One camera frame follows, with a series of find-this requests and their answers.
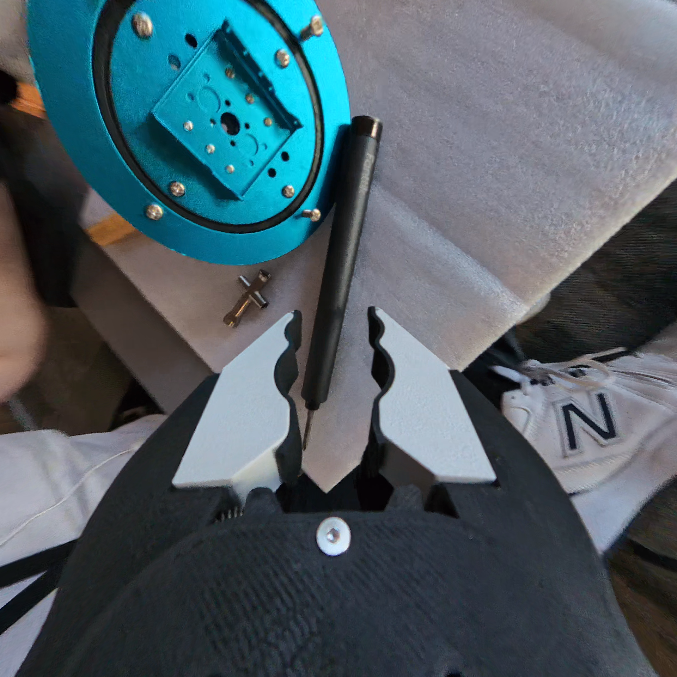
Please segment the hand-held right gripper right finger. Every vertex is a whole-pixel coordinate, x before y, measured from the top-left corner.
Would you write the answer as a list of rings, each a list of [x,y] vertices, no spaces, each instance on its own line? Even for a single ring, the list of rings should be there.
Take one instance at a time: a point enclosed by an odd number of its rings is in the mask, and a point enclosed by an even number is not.
[[[379,387],[362,470],[425,498],[441,483],[491,485],[497,477],[452,370],[383,309],[368,309],[371,375]]]

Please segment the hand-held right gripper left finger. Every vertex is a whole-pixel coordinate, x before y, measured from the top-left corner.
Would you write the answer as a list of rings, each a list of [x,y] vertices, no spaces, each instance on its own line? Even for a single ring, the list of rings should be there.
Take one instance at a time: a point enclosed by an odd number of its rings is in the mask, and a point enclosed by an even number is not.
[[[301,474],[302,441],[290,392],[299,376],[302,314],[290,311],[228,363],[174,474],[176,489],[225,487],[239,500]]]

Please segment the black precision screwdriver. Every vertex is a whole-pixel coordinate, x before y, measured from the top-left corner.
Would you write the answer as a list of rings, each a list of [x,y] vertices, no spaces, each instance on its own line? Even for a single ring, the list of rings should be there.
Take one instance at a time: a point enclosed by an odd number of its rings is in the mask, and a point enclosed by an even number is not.
[[[377,161],[383,123],[373,116],[352,119],[336,187],[336,204],[301,396],[307,418],[307,449],[313,416],[328,398],[351,281]]]

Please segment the blue round metal plate assembly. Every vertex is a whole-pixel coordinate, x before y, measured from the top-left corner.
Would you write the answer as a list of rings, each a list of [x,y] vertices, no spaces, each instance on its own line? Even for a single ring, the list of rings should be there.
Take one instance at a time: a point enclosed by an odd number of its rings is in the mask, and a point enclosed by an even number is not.
[[[331,211],[351,115],[314,1],[29,1],[27,14],[63,147],[148,238],[263,263]]]

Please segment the person's left forearm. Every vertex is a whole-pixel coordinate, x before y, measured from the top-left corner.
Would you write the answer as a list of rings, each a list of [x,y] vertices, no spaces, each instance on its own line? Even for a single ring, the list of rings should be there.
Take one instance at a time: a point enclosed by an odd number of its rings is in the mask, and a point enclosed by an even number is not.
[[[22,228],[1,184],[1,404],[26,385],[45,355],[47,320]]]

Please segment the metal cross wrench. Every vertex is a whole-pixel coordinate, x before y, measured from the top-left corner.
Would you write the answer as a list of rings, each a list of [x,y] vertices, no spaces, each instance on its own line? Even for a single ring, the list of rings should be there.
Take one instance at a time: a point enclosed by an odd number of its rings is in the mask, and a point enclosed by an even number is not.
[[[241,287],[241,295],[233,308],[224,316],[224,325],[227,327],[237,327],[242,316],[250,306],[258,309],[266,309],[269,301],[264,297],[262,290],[270,281],[271,275],[264,269],[259,269],[257,275],[250,281],[245,275],[238,276],[238,284]]]

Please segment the white sneaker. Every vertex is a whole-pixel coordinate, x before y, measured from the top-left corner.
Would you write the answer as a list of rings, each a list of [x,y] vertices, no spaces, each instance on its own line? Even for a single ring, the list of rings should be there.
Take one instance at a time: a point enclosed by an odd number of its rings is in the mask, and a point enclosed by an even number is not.
[[[676,438],[676,359],[612,349],[572,360],[529,360],[498,375],[506,419],[568,494],[589,492],[627,468],[659,438]]]

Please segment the yellow plastic pry tool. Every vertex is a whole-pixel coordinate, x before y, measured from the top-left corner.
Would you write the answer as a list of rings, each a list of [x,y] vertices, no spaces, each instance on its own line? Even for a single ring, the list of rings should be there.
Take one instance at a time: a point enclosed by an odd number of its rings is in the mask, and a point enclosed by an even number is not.
[[[18,93],[10,106],[23,114],[47,120],[45,106],[38,89],[28,83],[18,83]],[[128,221],[115,212],[99,219],[87,228],[87,232],[89,239],[100,247],[106,247],[139,234]]]

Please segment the white foam sheet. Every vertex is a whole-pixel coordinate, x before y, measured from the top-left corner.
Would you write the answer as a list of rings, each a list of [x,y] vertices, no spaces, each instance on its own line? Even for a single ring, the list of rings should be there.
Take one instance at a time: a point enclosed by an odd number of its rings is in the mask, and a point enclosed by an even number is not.
[[[350,115],[384,124],[334,393],[307,468],[329,487],[364,445],[366,306],[465,366],[586,260],[676,173],[676,3],[315,1],[340,57]],[[144,234],[108,249],[213,370],[277,317],[305,341],[330,219],[296,249],[226,266]],[[224,325],[259,269],[269,306]]]

